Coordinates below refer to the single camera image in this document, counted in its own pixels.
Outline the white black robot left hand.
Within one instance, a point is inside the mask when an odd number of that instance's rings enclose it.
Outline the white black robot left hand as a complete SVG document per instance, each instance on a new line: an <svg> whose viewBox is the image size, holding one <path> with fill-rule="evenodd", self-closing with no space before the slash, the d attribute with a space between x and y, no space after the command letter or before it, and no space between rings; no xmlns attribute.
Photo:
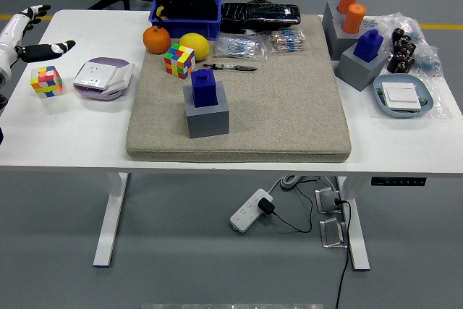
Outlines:
<svg viewBox="0 0 463 309"><path fill-rule="evenodd" d="M1 86L12 78L12 66L21 59L26 63L57 59L75 46L73 40L63 43L23 46L25 33L41 21L50 5L35 5L14 14L1 31Z"/></svg>

